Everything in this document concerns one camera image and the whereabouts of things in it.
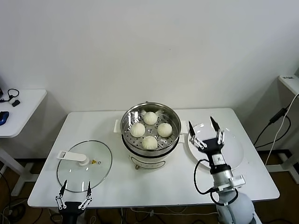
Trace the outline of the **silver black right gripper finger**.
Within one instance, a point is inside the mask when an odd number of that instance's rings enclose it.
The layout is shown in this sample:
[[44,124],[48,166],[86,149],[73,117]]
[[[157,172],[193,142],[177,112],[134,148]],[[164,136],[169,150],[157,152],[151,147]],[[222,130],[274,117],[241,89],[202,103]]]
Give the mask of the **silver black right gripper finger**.
[[197,149],[205,149],[206,148],[206,143],[204,143],[203,141],[197,139],[194,128],[191,124],[190,121],[188,121],[189,124],[189,134],[190,134],[190,142],[192,143],[192,145],[194,147],[196,147]]
[[210,116],[210,120],[212,122],[212,126],[216,132],[216,138],[218,145],[224,145],[225,144],[225,132],[224,130],[221,130],[219,124],[213,119],[212,116]]

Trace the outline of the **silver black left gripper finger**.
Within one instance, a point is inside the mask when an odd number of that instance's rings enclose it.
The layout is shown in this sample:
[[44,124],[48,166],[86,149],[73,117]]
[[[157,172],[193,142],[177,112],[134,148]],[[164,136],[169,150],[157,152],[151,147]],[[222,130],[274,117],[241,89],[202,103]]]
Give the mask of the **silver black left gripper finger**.
[[65,180],[64,184],[62,185],[58,195],[55,197],[57,206],[59,209],[66,209],[66,204],[63,200],[63,196],[64,196],[64,191],[66,189],[66,185],[67,185],[67,180]]
[[92,200],[93,198],[92,198],[91,182],[89,182],[87,193],[86,193],[86,199],[78,206],[78,209],[85,210]]

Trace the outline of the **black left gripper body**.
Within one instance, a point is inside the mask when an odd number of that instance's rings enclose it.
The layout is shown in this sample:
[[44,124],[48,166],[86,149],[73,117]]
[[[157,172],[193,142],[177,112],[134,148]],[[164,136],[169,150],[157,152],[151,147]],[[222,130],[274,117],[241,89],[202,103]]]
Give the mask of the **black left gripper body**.
[[66,208],[59,209],[59,214],[62,216],[62,224],[76,224],[77,219],[84,213],[84,210],[79,209],[81,202],[65,202]]

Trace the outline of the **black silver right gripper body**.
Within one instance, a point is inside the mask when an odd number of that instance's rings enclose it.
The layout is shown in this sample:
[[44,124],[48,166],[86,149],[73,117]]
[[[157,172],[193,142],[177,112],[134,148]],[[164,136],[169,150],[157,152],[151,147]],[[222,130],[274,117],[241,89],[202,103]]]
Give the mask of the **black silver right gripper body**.
[[214,175],[227,170],[231,171],[231,167],[225,162],[221,152],[224,144],[222,142],[219,144],[217,138],[207,139],[203,142],[206,144],[206,147],[201,151],[208,157],[210,174]]

